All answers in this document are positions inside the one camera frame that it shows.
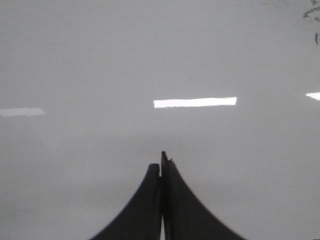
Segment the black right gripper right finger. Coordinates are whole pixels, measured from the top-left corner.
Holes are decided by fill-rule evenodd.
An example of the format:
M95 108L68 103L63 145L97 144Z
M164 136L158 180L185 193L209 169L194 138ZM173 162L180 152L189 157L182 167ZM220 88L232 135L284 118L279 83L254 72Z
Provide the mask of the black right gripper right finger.
M195 196L175 162L161 152L162 215L167 240L243 240Z

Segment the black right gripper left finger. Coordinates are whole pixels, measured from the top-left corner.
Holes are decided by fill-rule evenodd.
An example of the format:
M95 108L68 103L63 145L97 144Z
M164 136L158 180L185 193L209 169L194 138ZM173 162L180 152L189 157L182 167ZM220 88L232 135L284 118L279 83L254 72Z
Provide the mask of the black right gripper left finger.
M160 166L152 163L121 212L93 240L159 240L162 228Z

